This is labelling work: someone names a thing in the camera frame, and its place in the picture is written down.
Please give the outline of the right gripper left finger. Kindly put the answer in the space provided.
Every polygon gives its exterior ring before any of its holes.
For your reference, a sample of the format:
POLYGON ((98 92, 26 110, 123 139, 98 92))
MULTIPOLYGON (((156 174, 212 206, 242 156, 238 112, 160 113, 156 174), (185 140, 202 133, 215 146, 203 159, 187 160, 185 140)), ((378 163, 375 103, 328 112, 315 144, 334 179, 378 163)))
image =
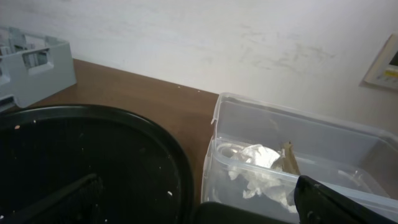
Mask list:
POLYGON ((88 174, 1 223, 98 223, 98 176, 88 174))

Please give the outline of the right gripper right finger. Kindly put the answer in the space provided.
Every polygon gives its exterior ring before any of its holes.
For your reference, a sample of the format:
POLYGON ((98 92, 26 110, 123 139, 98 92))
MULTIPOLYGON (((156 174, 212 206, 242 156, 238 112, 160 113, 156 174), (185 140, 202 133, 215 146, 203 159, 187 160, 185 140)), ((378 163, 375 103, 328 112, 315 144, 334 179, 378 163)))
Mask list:
POLYGON ((301 224, 397 224, 306 175, 297 180, 294 203, 301 224))

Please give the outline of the brown gold snack wrapper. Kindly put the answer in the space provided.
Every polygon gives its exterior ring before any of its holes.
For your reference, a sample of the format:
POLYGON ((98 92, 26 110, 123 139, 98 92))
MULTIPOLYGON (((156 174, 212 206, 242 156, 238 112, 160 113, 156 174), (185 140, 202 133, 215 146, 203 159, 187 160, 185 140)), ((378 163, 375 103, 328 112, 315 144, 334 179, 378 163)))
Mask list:
POLYGON ((294 147, 290 141, 283 143, 281 147, 279 164, 282 171, 293 175, 301 175, 297 160, 294 155, 294 147))

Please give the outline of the white napkin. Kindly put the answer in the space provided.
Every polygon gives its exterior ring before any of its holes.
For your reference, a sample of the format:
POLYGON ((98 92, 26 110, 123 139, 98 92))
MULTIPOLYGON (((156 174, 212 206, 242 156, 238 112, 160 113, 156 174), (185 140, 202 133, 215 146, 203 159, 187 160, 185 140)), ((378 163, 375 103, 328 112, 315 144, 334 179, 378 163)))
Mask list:
MULTIPOLYGON (((237 144, 223 143, 217 147, 217 150, 231 152, 232 160, 283 172, 279 164, 281 148, 279 151, 275 151, 261 144, 239 146, 237 144)), ((265 172, 241 169, 237 166, 229 166, 228 175, 231 180, 235 180, 240 175, 247 180, 248 185, 243 190, 244 199, 250 199, 256 195, 265 195, 267 198, 279 203, 290 213, 297 213, 293 199, 294 193, 285 190, 282 181, 273 175, 266 174, 265 172)))

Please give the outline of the grey plastic dishwasher rack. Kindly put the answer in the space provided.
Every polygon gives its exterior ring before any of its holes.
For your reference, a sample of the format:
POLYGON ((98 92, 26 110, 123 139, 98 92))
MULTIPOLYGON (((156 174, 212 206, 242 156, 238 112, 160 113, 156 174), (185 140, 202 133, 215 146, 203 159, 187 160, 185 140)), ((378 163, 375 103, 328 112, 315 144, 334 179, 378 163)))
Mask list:
POLYGON ((26 108, 74 84, 68 41, 1 27, 1 111, 26 108))

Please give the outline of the clear plastic bin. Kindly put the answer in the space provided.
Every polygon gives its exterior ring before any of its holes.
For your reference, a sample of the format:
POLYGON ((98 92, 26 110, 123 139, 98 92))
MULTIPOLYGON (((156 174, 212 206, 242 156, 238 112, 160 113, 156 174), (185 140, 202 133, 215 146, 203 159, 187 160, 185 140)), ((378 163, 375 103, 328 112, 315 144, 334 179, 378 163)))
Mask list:
POLYGON ((265 172, 294 191, 298 177, 232 160, 223 143, 261 144, 279 151, 291 142, 302 175, 391 220, 397 220, 397 136, 387 131, 297 110, 275 106, 232 93, 216 102, 215 126, 203 165, 202 202, 218 202, 289 223, 290 213, 265 195, 243 198, 248 182, 243 176, 231 180, 229 166, 265 172))

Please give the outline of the black rectangular tray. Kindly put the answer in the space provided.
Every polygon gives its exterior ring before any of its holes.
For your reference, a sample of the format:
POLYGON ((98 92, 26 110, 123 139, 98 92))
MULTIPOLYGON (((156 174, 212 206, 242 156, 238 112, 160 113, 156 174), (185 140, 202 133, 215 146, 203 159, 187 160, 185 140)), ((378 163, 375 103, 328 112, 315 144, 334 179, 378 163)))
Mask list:
POLYGON ((217 202, 198 206, 191 217, 192 224, 289 224, 282 220, 252 213, 217 202))

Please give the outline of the round black tray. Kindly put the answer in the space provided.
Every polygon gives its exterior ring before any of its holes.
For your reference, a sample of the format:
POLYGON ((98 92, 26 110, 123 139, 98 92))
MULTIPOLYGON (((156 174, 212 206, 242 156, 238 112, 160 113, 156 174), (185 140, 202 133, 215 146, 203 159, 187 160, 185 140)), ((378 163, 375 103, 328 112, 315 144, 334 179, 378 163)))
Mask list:
POLYGON ((190 220, 188 158, 157 123, 99 105, 1 114, 1 219, 88 174, 98 176, 98 223, 190 220))

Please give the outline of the beige wall control panel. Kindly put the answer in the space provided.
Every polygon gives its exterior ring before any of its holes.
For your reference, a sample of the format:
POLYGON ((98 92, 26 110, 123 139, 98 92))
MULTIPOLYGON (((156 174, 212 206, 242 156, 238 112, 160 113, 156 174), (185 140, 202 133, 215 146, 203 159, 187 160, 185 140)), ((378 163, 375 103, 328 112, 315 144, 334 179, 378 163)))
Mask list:
POLYGON ((397 33, 391 34, 387 39, 363 82, 397 91, 397 33))

